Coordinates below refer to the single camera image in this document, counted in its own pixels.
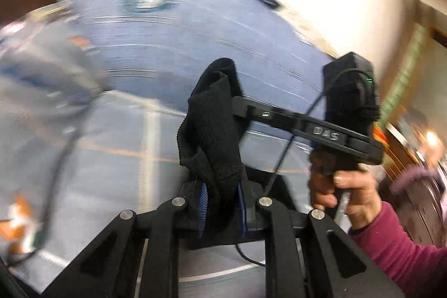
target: black fabric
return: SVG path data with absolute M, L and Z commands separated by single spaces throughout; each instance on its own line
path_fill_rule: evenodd
M 233 116 L 234 96 L 242 96 L 234 62 L 218 59 L 200 77 L 177 133 L 180 164 L 206 183 L 206 229 L 222 229 L 231 218 L 244 168 L 239 140 L 249 121 Z

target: metal screw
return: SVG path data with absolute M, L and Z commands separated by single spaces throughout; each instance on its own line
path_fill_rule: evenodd
M 259 204 L 261 206 L 269 207 L 272 203 L 273 203 L 273 201 L 270 197 L 261 197 L 259 199 Z
M 124 210 L 121 211 L 121 213 L 119 214 L 119 217 L 122 218 L 123 220 L 129 220 L 130 218 L 132 218 L 134 215 L 134 212 L 131 210 Z
M 316 218 L 317 220 L 321 220 L 325 216 L 325 213 L 321 210 L 315 209 L 315 210 L 312 210 L 310 215 L 312 215 L 312 217 Z
M 172 204 L 174 206 L 178 206 L 178 207 L 183 206 L 185 204 L 185 202 L 186 201 L 183 197 L 176 197 L 172 200 Z

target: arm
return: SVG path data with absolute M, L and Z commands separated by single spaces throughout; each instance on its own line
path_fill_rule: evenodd
M 429 290 L 439 287 L 447 278 L 447 247 L 416 245 L 386 202 L 382 202 L 381 212 L 371 224 L 349 234 L 407 298 L 429 297 L 433 295 Z

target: human hand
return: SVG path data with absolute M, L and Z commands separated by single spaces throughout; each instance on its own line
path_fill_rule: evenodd
M 323 151 L 313 151 L 309 157 L 312 164 L 309 180 L 311 204 L 315 209 L 335 207 L 337 199 L 335 188 L 352 189 L 352 196 L 345 213 L 351 220 L 354 230 L 368 226 L 381 212 L 382 201 L 376 190 L 372 174 L 366 170 L 338 171 L 334 178 L 321 174 L 324 161 Z

